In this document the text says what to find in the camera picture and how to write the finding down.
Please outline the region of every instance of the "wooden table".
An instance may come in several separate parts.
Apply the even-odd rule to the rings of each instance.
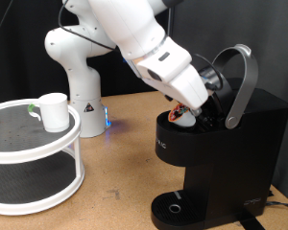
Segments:
[[[170,110],[159,92],[103,98],[112,127],[98,137],[82,139],[85,178],[82,187],[62,204],[41,213],[0,216],[0,230],[15,229],[155,229],[151,203],[183,187],[184,168],[168,165],[155,154],[156,117]],[[269,200],[288,203],[272,187]],[[268,230],[288,229],[288,208],[270,206],[258,217]],[[243,230],[239,223],[213,228]]]

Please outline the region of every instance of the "white mug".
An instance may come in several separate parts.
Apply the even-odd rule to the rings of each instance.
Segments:
[[[44,128],[48,132],[61,132],[69,128],[69,113],[67,107],[67,96],[61,93],[51,93],[38,99],[40,114]],[[33,112],[35,105],[28,106],[28,112],[33,117],[40,116]]]

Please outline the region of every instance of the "cable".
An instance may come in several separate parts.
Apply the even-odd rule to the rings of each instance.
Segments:
[[[59,13],[59,26],[60,26],[61,29],[65,30],[65,31],[67,31],[67,32],[69,32],[69,33],[71,33],[71,34],[73,34],[73,35],[80,36],[80,37],[82,37],[82,38],[84,38],[84,39],[86,39],[86,40],[88,40],[88,41],[90,41],[90,42],[95,43],[96,45],[99,45],[99,46],[102,46],[102,47],[104,47],[104,48],[106,48],[106,49],[109,49],[109,50],[111,50],[111,51],[120,53],[118,50],[115,50],[115,49],[113,49],[113,48],[111,48],[111,47],[109,47],[109,46],[106,46],[106,45],[103,45],[103,44],[101,44],[101,43],[99,43],[99,42],[97,42],[97,41],[94,41],[94,40],[92,40],[92,39],[90,39],[90,38],[88,38],[88,37],[86,37],[86,36],[83,36],[83,35],[81,35],[81,34],[72,32],[71,30],[67,30],[66,28],[64,28],[64,27],[61,25],[61,23],[60,23],[60,19],[61,19],[61,14],[62,14],[62,12],[63,12],[63,10],[64,10],[67,2],[68,2],[68,0],[66,0],[65,3],[64,3],[64,4],[61,6],[61,8],[60,8],[60,13]]]
[[[1,19],[1,22],[0,22],[0,28],[1,28],[1,25],[2,25],[2,23],[3,23],[3,21],[4,21],[4,19],[6,18],[7,14],[8,14],[8,11],[9,11],[11,5],[12,5],[12,2],[13,2],[13,0],[11,0],[9,6],[8,6],[7,9],[6,9],[6,12],[4,13],[3,18]]]
[[[277,201],[269,201],[269,202],[266,203],[266,206],[271,206],[271,205],[284,205],[284,206],[288,207],[287,203],[280,203],[280,202],[277,202]]]
[[[213,64],[210,63],[210,61],[207,60],[205,57],[200,56],[199,54],[194,54],[193,56],[203,59],[205,62],[207,62],[207,63],[210,65],[210,67],[211,67],[211,68],[214,70],[214,72],[217,74],[217,77],[218,77],[218,79],[219,79],[219,81],[220,81],[220,87],[217,87],[217,86],[209,83],[209,84],[207,85],[207,86],[208,86],[208,89],[211,89],[211,90],[214,90],[214,91],[216,91],[216,90],[219,91],[219,90],[223,89],[223,80],[222,80],[221,74],[220,74],[220,72],[213,66]]]

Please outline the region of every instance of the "blue led light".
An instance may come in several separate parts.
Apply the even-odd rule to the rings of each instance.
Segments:
[[[105,107],[105,112],[106,112],[106,126],[110,126],[111,125],[111,122],[108,120],[108,108]]]

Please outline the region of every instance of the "coffee maker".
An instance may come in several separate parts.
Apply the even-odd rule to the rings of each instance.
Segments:
[[[152,203],[152,221],[160,230],[243,223],[264,212],[288,103],[255,88],[257,62],[244,45],[225,49],[200,75],[220,88],[213,69],[222,73],[237,55],[244,60],[244,78],[225,79],[221,74],[222,89],[209,96],[194,126],[175,126],[168,121],[169,111],[156,119],[156,155],[185,167],[183,188],[159,195]]]

